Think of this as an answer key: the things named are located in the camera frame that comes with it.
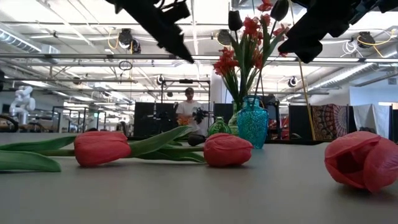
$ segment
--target glass vase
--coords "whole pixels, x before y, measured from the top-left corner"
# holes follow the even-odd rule
[[[232,101],[232,106],[233,106],[233,115],[231,119],[228,121],[228,126],[231,129],[231,134],[235,136],[239,136],[239,130],[238,130],[238,106],[234,101]]]
[[[268,111],[260,107],[258,96],[243,99],[243,109],[238,112],[238,129],[239,137],[251,142],[255,149],[262,149],[268,131]]]
[[[231,134],[231,128],[229,128],[228,125],[224,122],[223,117],[217,117],[214,124],[212,124],[209,127],[208,136],[211,136],[212,134],[217,134],[217,133]]]

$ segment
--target flower bouquet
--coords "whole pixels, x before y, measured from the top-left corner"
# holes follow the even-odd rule
[[[223,54],[213,66],[215,73],[221,75],[238,111],[242,109],[243,98],[248,95],[256,76],[259,76],[257,91],[259,82],[262,80],[262,69],[266,66],[268,57],[278,42],[284,40],[284,35],[289,30],[283,24],[280,29],[275,30],[276,22],[286,16],[288,8],[287,0],[279,0],[274,7],[270,0],[262,0],[262,4],[257,7],[262,12],[260,18],[247,17],[244,22],[240,19],[239,11],[229,12],[229,29],[234,31],[236,38],[229,35],[233,50],[227,47],[220,50]],[[271,15],[263,14],[271,9]],[[269,32],[271,18],[275,19],[275,22]],[[237,31],[242,25],[244,31],[239,42]]]
[[[122,158],[224,167],[241,165],[251,157],[253,145],[230,134],[214,134],[203,147],[183,146],[175,141],[189,132],[189,127],[181,126],[142,141],[128,142],[122,133],[89,131],[48,141],[7,144],[0,146],[0,170],[60,172],[60,164],[52,156],[75,157],[82,167],[96,167]],[[72,143],[75,149],[61,149]]]

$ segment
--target man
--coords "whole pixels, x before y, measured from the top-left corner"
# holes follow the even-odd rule
[[[193,88],[187,88],[185,90],[185,96],[187,100],[178,104],[178,108],[176,110],[177,119],[181,120],[189,120],[188,126],[193,128],[193,132],[196,134],[200,134],[200,127],[197,122],[193,119],[192,113],[196,112],[198,108],[200,108],[200,104],[193,100]]]

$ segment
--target table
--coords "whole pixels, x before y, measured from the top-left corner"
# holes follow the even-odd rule
[[[378,195],[334,182],[326,144],[265,145],[233,169],[120,160],[0,174],[1,224],[394,223],[398,184]]]

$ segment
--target white shirt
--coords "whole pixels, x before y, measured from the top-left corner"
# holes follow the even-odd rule
[[[196,112],[198,108],[201,108],[200,103],[197,101],[193,100],[192,102],[181,102],[178,104],[178,108],[175,113],[177,114],[182,114],[184,116],[192,116],[192,113]],[[188,126],[193,127],[194,131],[198,131],[200,129],[199,125],[197,122],[193,119],[191,120],[190,124]]]

